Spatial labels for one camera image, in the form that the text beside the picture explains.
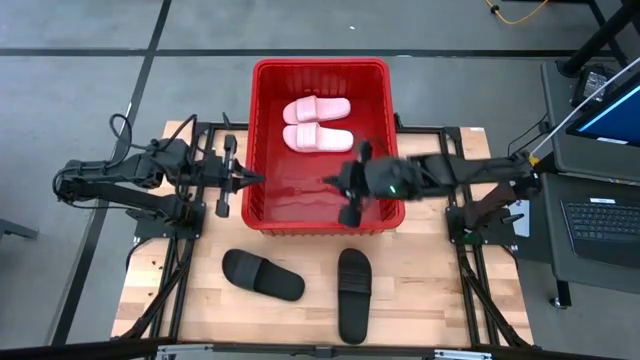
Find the slipper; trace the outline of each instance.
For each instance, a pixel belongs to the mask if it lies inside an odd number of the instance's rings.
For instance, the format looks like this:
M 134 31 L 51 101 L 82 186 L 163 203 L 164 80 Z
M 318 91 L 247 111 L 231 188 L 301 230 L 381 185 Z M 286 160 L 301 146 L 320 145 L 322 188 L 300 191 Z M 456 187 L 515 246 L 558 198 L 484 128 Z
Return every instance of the slipper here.
M 222 272 L 239 288 L 282 300 L 296 301 L 304 292 L 300 275 L 244 250 L 227 251 L 222 258 Z
M 287 125 L 282 137 L 285 144 L 297 152 L 345 152 L 353 147 L 353 134 L 326 129 L 318 123 Z
M 338 260 L 338 329 L 347 344 L 367 337 L 371 300 L 371 264 L 356 249 L 346 249 Z
M 351 103 L 345 98 L 318 99 L 315 95 L 300 98 L 282 111 L 287 124 L 342 119 L 351 112 Z

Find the gray floor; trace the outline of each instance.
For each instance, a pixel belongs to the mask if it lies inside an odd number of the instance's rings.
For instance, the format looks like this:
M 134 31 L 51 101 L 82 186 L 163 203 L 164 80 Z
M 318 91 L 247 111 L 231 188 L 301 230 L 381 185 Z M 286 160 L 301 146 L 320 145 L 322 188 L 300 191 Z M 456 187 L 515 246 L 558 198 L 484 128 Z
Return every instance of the gray floor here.
M 0 0 L 0 48 L 146 48 L 161 3 Z M 535 5 L 501 8 L 518 18 Z M 600 5 L 610 16 L 619 2 Z M 160 48 L 574 49 L 596 28 L 583 5 L 551 4 L 510 27 L 496 21 L 481 0 L 347 0 L 331 6 L 310 0 L 174 0 Z M 618 40 L 629 57 L 640 54 L 633 29 Z M 156 58 L 134 141 L 158 136 L 166 120 L 191 113 L 219 120 L 225 111 L 233 121 L 246 122 L 251 69 L 260 59 Z M 37 241 L 7 236 L 0 244 L 0 348 L 48 339 L 89 217 L 55 201 L 51 177 L 68 159 L 109 157 L 114 139 L 107 118 L 126 110 L 142 60 L 0 57 L 0 218 L 40 230 Z M 485 127 L 494 155 L 503 155 L 507 143 L 545 112 L 541 59 L 384 60 L 391 68 L 394 110 L 403 122 Z M 108 338 L 133 228 L 123 213 L 107 215 L 70 342 Z M 572 284 L 575 306 L 557 311 L 546 303 L 555 293 L 550 268 L 522 262 L 520 273 L 538 345 L 637 356 L 640 297 Z

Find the black slide sandal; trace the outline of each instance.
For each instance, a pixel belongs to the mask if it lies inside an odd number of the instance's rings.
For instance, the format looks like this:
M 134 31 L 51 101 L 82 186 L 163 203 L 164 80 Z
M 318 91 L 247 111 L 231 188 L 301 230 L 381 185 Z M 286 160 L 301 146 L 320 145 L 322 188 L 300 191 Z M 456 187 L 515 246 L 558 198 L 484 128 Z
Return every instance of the black slide sandal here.
M 296 301 L 304 292 L 300 275 L 244 250 L 227 251 L 222 258 L 222 272 L 239 288 L 282 300 Z
M 367 337 L 371 302 L 371 264 L 356 249 L 346 249 L 338 260 L 338 328 L 347 344 Z

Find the computer screen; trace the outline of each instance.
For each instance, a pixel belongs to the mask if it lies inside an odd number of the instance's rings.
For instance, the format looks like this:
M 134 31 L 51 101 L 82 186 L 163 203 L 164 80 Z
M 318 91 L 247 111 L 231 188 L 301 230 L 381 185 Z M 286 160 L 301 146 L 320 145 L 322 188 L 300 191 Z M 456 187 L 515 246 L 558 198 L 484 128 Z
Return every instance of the computer screen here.
M 567 133 L 615 144 L 640 146 L 640 73 L 585 113 Z

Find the wooden table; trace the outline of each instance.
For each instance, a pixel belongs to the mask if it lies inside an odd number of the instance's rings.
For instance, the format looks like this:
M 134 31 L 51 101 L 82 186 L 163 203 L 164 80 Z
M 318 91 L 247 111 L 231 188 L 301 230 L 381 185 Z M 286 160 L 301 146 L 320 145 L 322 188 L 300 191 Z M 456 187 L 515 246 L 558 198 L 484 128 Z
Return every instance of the wooden table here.
M 168 122 L 164 136 L 178 124 Z M 185 128 L 181 138 L 190 141 L 190 131 Z M 225 133 L 216 133 L 216 149 L 222 148 Z M 243 160 L 247 133 L 233 133 L 238 140 L 237 157 Z M 489 157 L 482 128 L 462 128 L 461 133 L 466 158 Z M 435 153 L 439 143 L 434 135 L 402 134 L 398 150 L 400 155 Z M 492 187 L 474 185 L 472 192 L 480 198 Z M 153 192 L 169 194 L 173 187 L 163 183 Z M 352 247 L 367 255 L 373 269 L 369 331 L 362 346 L 470 345 L 455 250 L 444 219 L 446 198 L 406 203 L 405 220 L 396 230 L 365 237 L 264 236 L 242 221 L 241 195 L 232 196 L 228 219 L 215 216 L 217 198 L 218 190 L 205 191 L 209 211 L 194 249 L 179 340 L 343 345 L 337 325 L 337 262 L 340 252 Z M 167 245 L 167 239 L 155 239 L 133 255 L 113 335 L 128 330 L 157 293 Z M 222 256 L 231 248 L 266 257 L 300 274 L 306 283 L 303 297 L 291 303 L 231 285 L 221 266 Z M 497 246 L 485 246 L 484 258 L 493 300 L 519 335 L 531 342 L 512 258 Z M 488 342 L 482 306 L 477 299 L 475 303 L 481 338 Z M 168 333 L 172 308 L 170 297 L 161 335 Z

